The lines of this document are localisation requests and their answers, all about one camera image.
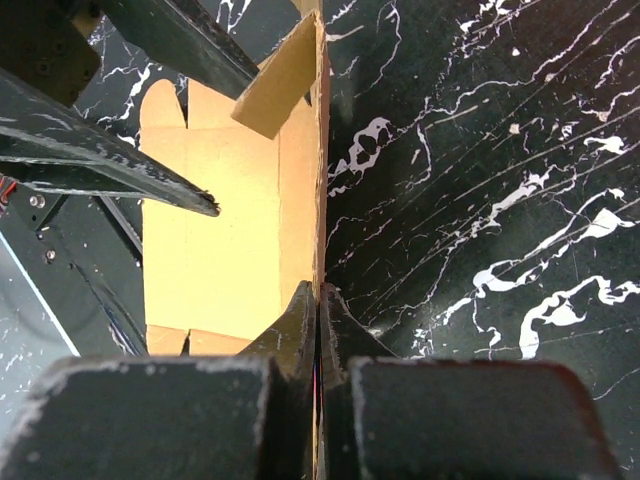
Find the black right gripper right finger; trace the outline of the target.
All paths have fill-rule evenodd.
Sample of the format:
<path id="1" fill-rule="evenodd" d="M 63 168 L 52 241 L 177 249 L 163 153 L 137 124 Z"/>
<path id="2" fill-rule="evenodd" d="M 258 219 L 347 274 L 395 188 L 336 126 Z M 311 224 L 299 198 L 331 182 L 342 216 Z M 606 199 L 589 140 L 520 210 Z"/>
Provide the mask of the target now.
<path id="1" fill-rule="evenodd" d="M 325 284 L 318 309 L 329 479 L 618 479 L 586 387 L 537 361 L 401 359 Z"/>

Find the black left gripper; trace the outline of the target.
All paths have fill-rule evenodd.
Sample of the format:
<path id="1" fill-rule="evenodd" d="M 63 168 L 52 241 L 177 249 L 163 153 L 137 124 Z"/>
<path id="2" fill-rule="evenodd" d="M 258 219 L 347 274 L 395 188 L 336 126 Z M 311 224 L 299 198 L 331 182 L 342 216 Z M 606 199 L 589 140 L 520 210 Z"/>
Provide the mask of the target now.
<path id="1" fill-rule="evenodd" d="M 259 68 L 200 2 L 3 1 L 1 71 L 66 107 L 101 65 L 88 42 L 103 12 L 155 62 L 235 100 Z M 215 198 L 84 122 L 1 119 L 1 173 L 41 192 L 147 198 L 216 217 Z"/>

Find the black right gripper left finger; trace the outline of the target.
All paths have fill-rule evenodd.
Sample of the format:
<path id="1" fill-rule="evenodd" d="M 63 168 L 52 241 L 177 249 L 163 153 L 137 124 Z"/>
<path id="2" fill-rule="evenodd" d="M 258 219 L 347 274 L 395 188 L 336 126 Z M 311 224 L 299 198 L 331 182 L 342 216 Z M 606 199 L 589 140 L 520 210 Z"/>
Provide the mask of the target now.
<path id="1" fill-rule="evenodd" d="M 33 385 L 1 448 L 5 479 L 309 479 L 310 282 L 232 356 L 68 357 Z"/>

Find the brown cardboard box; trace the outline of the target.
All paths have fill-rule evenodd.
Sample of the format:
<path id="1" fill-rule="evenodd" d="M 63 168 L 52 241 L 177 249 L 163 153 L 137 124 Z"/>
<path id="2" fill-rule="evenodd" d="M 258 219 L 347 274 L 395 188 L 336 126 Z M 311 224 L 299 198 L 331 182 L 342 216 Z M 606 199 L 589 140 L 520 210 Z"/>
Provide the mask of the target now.
<path id="1" fill-rule="evenodd" d="M 205 217 L 142 206 L 148 356 L 232 356 L 270 327 L 303 281 L 324 277 L 328 56 L 322 5 L 301 18 L 237 100 L 197 82 L 181 110 L 154 83 L 141 147 L 202 181 L 220 202 Z"/>

